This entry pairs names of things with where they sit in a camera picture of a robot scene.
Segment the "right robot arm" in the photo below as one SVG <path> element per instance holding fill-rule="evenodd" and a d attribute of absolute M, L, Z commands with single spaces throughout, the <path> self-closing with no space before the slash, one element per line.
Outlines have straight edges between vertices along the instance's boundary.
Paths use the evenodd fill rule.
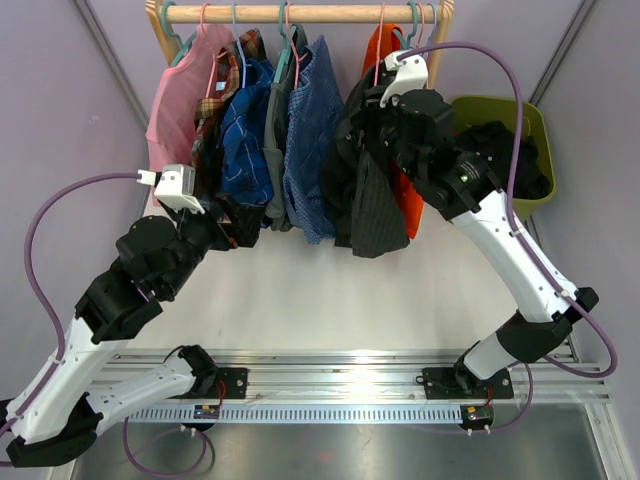
<path fill-rule="evenodd" d="M 506 191 L 490 161 L 457 147 L 455 111 L 439 93 L 386 96 L 383 87 L 371 87 L 358 105 L 358 147 L 407 174 L 422 199 L 479 248 L 516 302 L 515 313 L 494 333 L 440 376 L 424 379 L 455 398 L 479 397 L 507 367 L 536 362 L 560 346 L 599 298 L 557 272 L 508 214 Z"/>

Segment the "blue small-check shirt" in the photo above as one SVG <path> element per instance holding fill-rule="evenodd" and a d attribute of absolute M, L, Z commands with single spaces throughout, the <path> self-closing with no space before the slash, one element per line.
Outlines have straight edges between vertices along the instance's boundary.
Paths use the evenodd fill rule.
<path fill-rule="evenodd" d="M 289 96 L 282 188 L 286 211 L 310 244 L 335 236 L 321 191 L 321 170 L 343 101 L 324 37 L 302 49 L 298 81 Z"/>

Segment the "pink hanger of check shirt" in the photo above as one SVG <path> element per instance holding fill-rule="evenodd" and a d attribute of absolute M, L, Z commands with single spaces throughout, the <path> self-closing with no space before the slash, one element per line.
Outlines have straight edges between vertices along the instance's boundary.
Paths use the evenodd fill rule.
<path fill-rule="evenodd" d="M 292 50 L 292 53 L 293 53 L 293 56 L 294 56 L 294 59 L 295 59 L 294 88 L 297 89 L 298 86 L 299 86 L 301 63 L 307 57 L 307 54 L 306 53 L 300 54 L 299 50 L 298 50 L 298 48 L 296 46 L 296 42 L 294 41 L 293 24 L 290 22 L 290 19 L 289 19 L 290 8 L 291 8 L 291 3 L 289 1 L 287 1 L 285 3 L 285 7 L 284 7 L 284 21 L 285 21 L 285 27 L 287 28 L 287 33 L 288 33 L 288 38 L 289 38 L 291 50 Z"/>

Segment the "dark pinstriped shirt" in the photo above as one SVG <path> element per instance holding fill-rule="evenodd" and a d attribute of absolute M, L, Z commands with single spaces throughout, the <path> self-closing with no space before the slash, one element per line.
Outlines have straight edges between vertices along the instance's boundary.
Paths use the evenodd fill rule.
<path fill-rule="evenodd" d="M 392 172 L 380 134 L 369 119 L 371 99 L 382 91 L 369 69 L 351 90 L 321 167 L 326 216 L 334 226 L 334 245 L 362 258 L 406 248 L 406 222 L 392 188 Z"/>

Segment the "pink wire hanger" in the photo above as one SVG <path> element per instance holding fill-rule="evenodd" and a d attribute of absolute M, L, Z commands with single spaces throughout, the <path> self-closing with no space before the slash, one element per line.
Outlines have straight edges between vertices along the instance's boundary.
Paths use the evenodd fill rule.
<path fill-rule="evenodd" d="M 385 8 L 386 8 L 386 3 L 383 2 L 381 4 L 380 7 L 380 18 L 379 18 L 379 25 L 377 28 L 378 31 L 378 36 L 377 36 L 377 41 L 376 41 L 376 57 L 375 57 L 375 70 L 374 70 L 374 76 L 373 76 L 373 86 L 377 87 L 378 86 L 378 80 L 379 80 L 379 71 L 380 71 L 380 61 L 381 61 L 381 46 L 382 46 L 382 36 L 383 36 L 383 25 L 384 25 L 384 18 L 385 18 Z"/>

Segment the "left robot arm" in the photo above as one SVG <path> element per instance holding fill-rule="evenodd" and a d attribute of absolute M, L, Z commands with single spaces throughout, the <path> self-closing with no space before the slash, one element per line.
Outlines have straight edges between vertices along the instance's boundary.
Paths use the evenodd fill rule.
<path fill-rule="evenodd" d="M 14 438 L 6 452 L 15 468 L 64 465 L 86 452 L 111 426 L 172 397 L 205 398 L 226 389 L 212 357 L 181 347 L 154 369 L 116 385 L 92 383 L 114 355 L 173 301 L 211 250 L 251 248 L 264 210 L 219 194 L 209 209 L 137 220 L 116 242 L 118 256 L 75 306 L 65 347 L 41 379 L 1 404 L 1 424 Z"/>

